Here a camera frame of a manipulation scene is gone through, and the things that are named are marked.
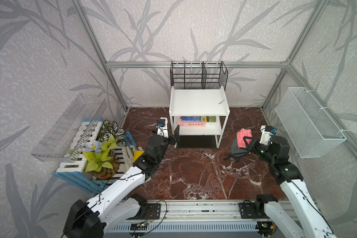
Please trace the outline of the pink fluffy cloth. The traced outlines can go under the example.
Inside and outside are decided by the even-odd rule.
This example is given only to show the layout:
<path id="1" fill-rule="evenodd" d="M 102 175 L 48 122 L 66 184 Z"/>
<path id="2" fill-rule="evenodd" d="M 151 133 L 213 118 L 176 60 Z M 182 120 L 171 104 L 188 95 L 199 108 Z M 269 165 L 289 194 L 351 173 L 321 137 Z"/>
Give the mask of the pink fluffy cloth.
<path id="1" fill-rule="evenodd" d="M 247 129 L 241 129 L 237 133 L 237 143 L 239 148 L 246 148 L 252 141 L 252 131 Z"/>

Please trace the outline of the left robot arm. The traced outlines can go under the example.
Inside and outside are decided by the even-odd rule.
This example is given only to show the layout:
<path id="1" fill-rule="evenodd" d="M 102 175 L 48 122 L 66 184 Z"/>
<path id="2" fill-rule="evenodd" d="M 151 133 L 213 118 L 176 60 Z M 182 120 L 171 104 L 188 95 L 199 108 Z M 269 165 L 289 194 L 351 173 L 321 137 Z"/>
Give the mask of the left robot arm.
<path id="1" fill-rule="evenodd" d="M 142 217 L 148 204 L 144 198 L 133 195 L 125 202 L 122 200 L 158 171 L 168 146 L 179 143 L 179 130 L 177 126 L 167 137 L 159 134 L 150 137 L 143 153 L 121 178 L 88 201 L 76 201 L 70 208 L 62 236 L 102 238 L 115 225 Z"/>

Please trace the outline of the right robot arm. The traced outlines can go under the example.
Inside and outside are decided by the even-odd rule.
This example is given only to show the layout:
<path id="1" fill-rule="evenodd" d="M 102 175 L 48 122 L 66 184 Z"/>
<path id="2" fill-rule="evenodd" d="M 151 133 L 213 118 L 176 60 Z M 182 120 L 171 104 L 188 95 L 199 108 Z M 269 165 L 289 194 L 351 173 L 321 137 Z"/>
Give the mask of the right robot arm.
<path id="1" fill-rule="evenodd" d="M 297 224 L 284 211 L 278 199 L 268 193 L 256 197 L 253 209 L 256 215 L 272 220 L 287 238 L 334 238 L 335 234 L 313 202 L 302 174 L 297 166 L 289 162 L 288 141 L 276 135 L 272 136 L 267 144 L 248 136 L 245 136 L 243 141 L 242 144 L 238 144 L 237 139 L 233 141 L 229 157 L 239 161 L 253 153 L 266 162 L 300 223 Z"/>

